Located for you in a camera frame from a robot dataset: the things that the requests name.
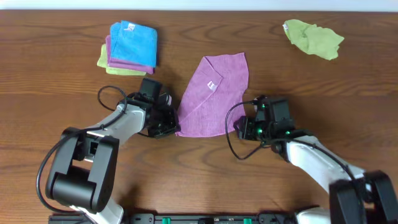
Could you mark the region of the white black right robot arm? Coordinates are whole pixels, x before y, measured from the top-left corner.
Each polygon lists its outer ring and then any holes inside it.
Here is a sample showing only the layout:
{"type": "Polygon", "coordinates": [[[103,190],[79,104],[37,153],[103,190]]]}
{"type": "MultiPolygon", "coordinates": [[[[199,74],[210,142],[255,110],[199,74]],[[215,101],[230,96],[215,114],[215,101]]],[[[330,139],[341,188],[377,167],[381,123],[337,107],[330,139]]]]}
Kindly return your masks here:
{"type": "Polygon", "coordinates": [[[307,208],[284,223],[397,223],[397,196],[385,172],[353,166],[310,131],[296,128],[286,98],[261,95],[250,104],[256,115],[242,116],[233,124],[238,138],[259,142],[259,149],[271,148],[329,195],[328,209],[307,208]]]}

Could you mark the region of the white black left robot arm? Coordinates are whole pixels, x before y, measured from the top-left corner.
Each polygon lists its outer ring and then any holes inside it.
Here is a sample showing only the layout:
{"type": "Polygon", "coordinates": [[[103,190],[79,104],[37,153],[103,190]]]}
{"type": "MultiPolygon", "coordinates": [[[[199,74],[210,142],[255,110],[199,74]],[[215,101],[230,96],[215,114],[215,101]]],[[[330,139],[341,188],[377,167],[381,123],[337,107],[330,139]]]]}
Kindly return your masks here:
{"type": "Polygon", "coordinates": [[[36,182],[54,157],[45,190],[36,188],[42,204],[58,213],[48,199],[69,207],[91,223],[121,223],[124,209],[111,197],[119,147],[130,137],[147,131],[158,139],[180,130],[172,97],[158,81],[144,78],[137,92],[125,94],[105,119],[85,129],[69,127],[43,159],[36,182]]]}

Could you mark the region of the purple microfiber cloth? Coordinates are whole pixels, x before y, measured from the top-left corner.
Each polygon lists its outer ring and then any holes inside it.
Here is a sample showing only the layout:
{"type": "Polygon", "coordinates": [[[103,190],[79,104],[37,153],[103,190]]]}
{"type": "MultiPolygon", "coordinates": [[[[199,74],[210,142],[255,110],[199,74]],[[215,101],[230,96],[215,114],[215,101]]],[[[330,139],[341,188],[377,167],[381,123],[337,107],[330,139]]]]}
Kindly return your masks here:
{"type": "Polygon", "coordinates": [[[245,115],[243,106],[231,112],[228,124],[225,117],[230,108],[243,101],[248,82],[245,53],[204,56],[178,107],[181,130],[176,135],[210,138],[233,131],[233,122],[245,115]]]}

